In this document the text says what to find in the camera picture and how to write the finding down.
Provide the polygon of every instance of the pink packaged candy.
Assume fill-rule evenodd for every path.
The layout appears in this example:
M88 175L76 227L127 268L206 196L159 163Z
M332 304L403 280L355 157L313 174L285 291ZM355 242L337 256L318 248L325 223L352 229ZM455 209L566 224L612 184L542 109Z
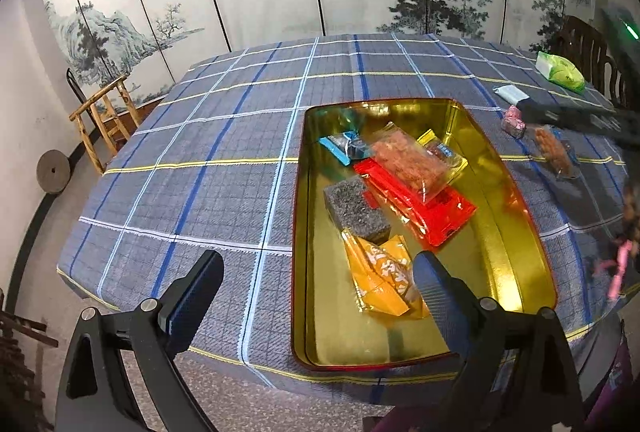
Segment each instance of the pink packaged candy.
M522 113L516 106L511 106L502 119L502 130L513 138L521 139L527 128L522 121Z

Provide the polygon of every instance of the round wooden disc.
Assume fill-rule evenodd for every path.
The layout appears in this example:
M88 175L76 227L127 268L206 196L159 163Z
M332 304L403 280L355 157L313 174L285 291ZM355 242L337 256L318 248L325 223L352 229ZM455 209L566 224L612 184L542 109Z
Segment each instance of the round wooden disc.
M69 159L62 152L45 152L38 161L36 177L40 187L47 194L59 194L71 178Z

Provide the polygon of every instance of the green light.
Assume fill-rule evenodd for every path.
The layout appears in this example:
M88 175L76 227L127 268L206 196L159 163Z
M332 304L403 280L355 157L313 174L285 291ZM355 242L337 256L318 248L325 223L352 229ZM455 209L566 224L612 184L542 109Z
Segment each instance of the green light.
M629 32L629 33L630 33L630 34L631 34L631 35L632 35L636 40L638 40L638 39L640 38L640 37L638 37L638 34L636 34L635 30L634 30L631 26L629 26L628 24L626 24L626 22L625 22L625 26L626 26L626 29L628 30L628 32Z

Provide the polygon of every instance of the metal screw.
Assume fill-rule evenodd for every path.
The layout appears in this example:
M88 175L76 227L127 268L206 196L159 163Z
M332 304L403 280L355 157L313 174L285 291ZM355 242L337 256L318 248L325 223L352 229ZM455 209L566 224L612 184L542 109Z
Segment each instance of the metal screw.
M83 309L80 316L82 317L82 320L91 320L93 317L95 317L95 308L88 307Z
M552 309L549 309L548 307L543 307L542 311L540 311L540 314L547 320L553 320L553 318L556 316L556 313L554 313L554 311Z
M492 298L484 297L480 299L480 306L487 311L493 311L498 307L498 303Z
M158 307L158 301L155 298L147 298L140 304L142 311L153 311L156 307Z

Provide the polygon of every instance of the tablecloth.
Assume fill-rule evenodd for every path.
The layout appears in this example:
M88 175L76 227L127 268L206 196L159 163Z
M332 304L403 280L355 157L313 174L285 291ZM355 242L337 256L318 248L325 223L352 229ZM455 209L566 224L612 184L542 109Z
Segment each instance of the tablecloth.
M198 63L156 107L92 190L58 272L80 293L129 310L218 250L225 280L190 354L251 382L333 399L434 401L458 359L384 371L318 373L290 351L292 203L303 115L318 104L449 97L471 112L507 164L540 232L572 348L607 310L595 275L619 231L625 167L602 137L566 131L580 178L556 181L533 141L500 129L512 83L535 101L601 106L545 80L535 55L436 35L318 37ZM635 290L635 271L626 279Z

